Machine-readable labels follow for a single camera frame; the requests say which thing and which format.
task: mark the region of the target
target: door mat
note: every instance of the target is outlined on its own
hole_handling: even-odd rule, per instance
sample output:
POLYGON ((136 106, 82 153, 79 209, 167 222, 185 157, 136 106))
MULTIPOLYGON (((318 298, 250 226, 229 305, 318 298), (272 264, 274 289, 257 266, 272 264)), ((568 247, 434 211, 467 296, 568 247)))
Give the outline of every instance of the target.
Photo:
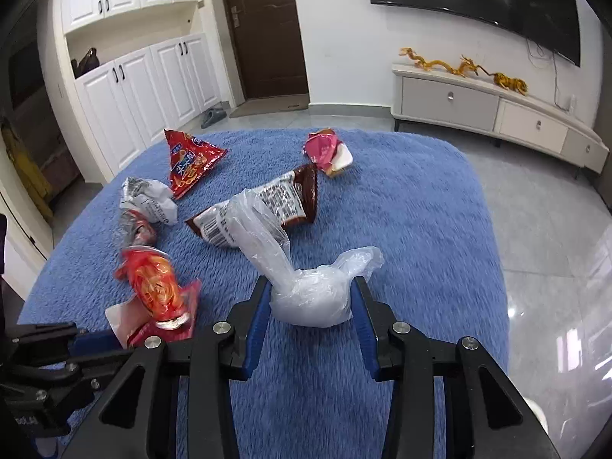
POLYGON ((243 117, 256 114, 273 114, 274 112, 291 112, 305 110, 310 103, 309 94, 288 94, 271 98, 254 98, 238 106, 229 116, 243 117))

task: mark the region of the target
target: brown door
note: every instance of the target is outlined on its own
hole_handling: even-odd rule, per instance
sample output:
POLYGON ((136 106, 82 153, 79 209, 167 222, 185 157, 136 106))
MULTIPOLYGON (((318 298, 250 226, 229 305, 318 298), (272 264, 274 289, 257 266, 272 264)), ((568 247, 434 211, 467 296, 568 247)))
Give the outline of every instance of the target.
POLYGON ((225 0, 247 98, 308 93, 296 0, 225 0))

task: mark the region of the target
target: food packaging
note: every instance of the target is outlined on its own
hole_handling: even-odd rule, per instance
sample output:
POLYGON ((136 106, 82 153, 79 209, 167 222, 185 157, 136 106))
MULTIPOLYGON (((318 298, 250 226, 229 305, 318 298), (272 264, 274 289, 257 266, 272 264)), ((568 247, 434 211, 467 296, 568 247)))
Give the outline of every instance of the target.
POLYGON ((253 190, 230 199, 225 219, 236 245, 273 285, 272 314, 290 324, 327 328, 347 321, 352 317, 351 281, 355 276, 369 280, 384 264, 378 248, 365 246, 340 254, 332 265, 293 269, 289 238, 253 190))
POLYGON ((172 191, 155 179, 126 178, 121 187, 119 207, 140 212, 149 223, 161 221, 175 225, 177 222, 177 206, 172 202, 172 191))
POLYGON ((165 130, 170 148, 170 188, 183 197, 228 152, 182 131, 165 130))
POLYGON ((194 334, 201 287, 201 281, 195 280, 181 291, 183 302, 189 306, 190 320, 177 329, 167 330, 158 327, 151 313, 136 295, 127 302, 108 307, 105 311, 106 319, 124 349, 141 346, 148 337, 153 335, 160 337, 165 342, 190 339, 194 334))
POLYGON ((124 263, 115 271, 117 279, 127 278, 134 293, 161 328, 175 329, 189 320, 174 271, 165 252, 152 246, 128 246, 122 251, 124 263))
POLYGON ((153 246, 157 242, 157 232, 137 210, 124 209, 121 212, 115 236, 121 250, 132 245, 153 246))
POLYGON ((333 129, 325 128, 308 133, 304 153, 328 177, 335 177, 353 163, 347 145, 338 139, 333 129))
MULTIPOLYGON (((267 205, 282 227, 314 222, 317 185, 316 168, 312 164, 284 173, 252 191, 267 205)), ((216 203, 186 222, 195 234, 210 245, 237 246, 225 222, 229 202, 216 203)))

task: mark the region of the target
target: golden dragon statue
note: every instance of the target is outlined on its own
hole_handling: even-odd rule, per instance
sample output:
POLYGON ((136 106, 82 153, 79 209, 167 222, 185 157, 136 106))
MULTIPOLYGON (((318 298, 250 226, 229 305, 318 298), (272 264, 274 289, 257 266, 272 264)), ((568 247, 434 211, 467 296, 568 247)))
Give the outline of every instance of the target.
POLYGON ((521 93, 524 96, 527 95, 527 83, 525 83, 522 79, 509 78, 501 72, 495 72, 493 74, 490 74, 483 66, 476 65, 472 59, 469 59, 464 55, 461 56, 461 64, 459 65, 458 69, 453 69, 450 65, 441 60, 433 60, 431 62, 427 62, 420 55, 416 55, 412 48, 401 48, 400 56, 403 57, 405 55, 407 55, 410 59, 414 60, 414 65, 416 67, 419 67, 425 71, 430 70, 434 65, 441 65, 446 69, 448 73, 451 73, 455 76, 461 76, 462 78, 466 77, 466 72, 473 72, 478 76, 478 69, 482 69, 482 71, 487 76, 493 76, 493 82, 500 88, 517 91, 518 93, 521 93))

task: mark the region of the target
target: blue rug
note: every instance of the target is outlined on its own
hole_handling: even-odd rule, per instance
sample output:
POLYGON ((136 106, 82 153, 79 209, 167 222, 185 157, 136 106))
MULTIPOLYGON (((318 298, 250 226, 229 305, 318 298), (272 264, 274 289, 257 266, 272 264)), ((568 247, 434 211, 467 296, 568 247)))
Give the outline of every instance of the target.
MULTIPOLYGON (((258 130, 203 136, 229 153, 178 201, 179 224, 158 226, 158 247, 169 253, 179 282, 203 281, 199 324, 224 319, 235 302, 250 295, 257 272, 239 250, 206 245, 182 221, 304 164, 306 134, 258 130)), ((505 368, 506 291, 489 212, 465 157, 448 143, 413 134, 339 135, 355 162, 333 180, 319 173, 316 222, 288 232, 295 266, 331 264, 345 250, 375 245, 386 261, 369 282, 375 299, 429 337, 451 342, 478 337, 505 368)), ((20 322, 108 328, 104 309, 132 293, 112 277, 119 262, 112 234, 120 185, 126 176, 167 183, 168 172, 168 147, 162 142, 106 185, 57 245, 20 322)), ((272 319, 251 381, 233 383, 231 390, 243 459, 381 455, 391 383, 369 377, 352 321, 316 329, 272 319)), ((184 395, 180 404, 184 413, 184 395)), ((441 410, 438 403, 438 415, 441 410)), ((178 426, 179 457, 186 456, 184 424, 178 426)), ((441 417, 437 457, 443 426, 441 417)))

